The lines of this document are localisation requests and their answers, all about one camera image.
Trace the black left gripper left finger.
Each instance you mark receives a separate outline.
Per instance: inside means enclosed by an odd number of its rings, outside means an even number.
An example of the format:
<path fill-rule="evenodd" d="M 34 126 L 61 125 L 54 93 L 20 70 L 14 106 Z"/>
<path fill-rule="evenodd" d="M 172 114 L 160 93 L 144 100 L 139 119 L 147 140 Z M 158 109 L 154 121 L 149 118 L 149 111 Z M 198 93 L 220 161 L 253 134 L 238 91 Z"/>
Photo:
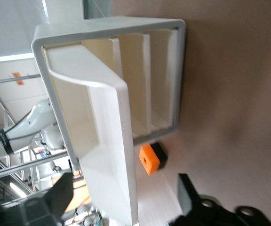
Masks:
<path fill-rule="evenodd" d="M 64 173 L 44 195 L 0 205 L 0 226 L 57 226 L 73 198 L 73 174 Z"/>

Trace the cream drawer with button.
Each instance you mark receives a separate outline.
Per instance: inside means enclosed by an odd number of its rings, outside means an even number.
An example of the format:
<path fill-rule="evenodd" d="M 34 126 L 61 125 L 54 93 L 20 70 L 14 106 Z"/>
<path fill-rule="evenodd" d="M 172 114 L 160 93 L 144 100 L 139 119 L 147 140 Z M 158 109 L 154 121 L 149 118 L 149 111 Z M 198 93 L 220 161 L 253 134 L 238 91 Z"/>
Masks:
<path fill-rule="evenodd" d="M 46 48 L 44 56 L 42 77 L 93 204 L 133 226 L 138 205 L 127 84 L 83 45 Z"/>

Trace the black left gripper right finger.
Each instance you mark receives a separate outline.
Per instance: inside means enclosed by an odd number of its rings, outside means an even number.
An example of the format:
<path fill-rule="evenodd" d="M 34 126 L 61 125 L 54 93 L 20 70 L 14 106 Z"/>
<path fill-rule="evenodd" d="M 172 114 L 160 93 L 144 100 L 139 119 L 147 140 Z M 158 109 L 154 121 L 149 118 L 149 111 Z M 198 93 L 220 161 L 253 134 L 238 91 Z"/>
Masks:
<path fill-rule="evenodd" d="M 230 212 L 214 197 L 199 195 L 187 174 L 178 175 L 177 197 L 182 215 L 168 226 L 271 226 L 259 209 L 238 206 Z"/>

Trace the orange push button box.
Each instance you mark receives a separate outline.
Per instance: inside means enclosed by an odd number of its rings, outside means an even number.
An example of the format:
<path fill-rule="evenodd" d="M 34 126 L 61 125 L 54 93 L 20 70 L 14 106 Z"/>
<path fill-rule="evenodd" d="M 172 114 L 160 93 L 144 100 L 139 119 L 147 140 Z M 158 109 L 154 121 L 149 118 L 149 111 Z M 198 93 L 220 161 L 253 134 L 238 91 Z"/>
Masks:
<path fill-rule="evenodd" d="M 139 159 L 148 175 L 164 168 L 168 157 L 159 142 L 140 147 Z"/>

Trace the white drawer cabinet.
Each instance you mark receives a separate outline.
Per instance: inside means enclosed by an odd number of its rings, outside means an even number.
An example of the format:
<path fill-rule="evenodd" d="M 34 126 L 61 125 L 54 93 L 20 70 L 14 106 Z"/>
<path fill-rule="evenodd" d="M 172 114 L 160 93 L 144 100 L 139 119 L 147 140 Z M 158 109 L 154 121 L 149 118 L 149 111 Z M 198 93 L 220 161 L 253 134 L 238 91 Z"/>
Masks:
<path fill-rule="evenodd" d="M 39 25 L 32 50 L 41 77 L 44 49 L 77 44 L 114 71 L 127 84 L 134 147 L 178 127 L 185 35 L 181 19 L 116 16 Z M 68 153 L 81 169 L 77 157 Z"/>

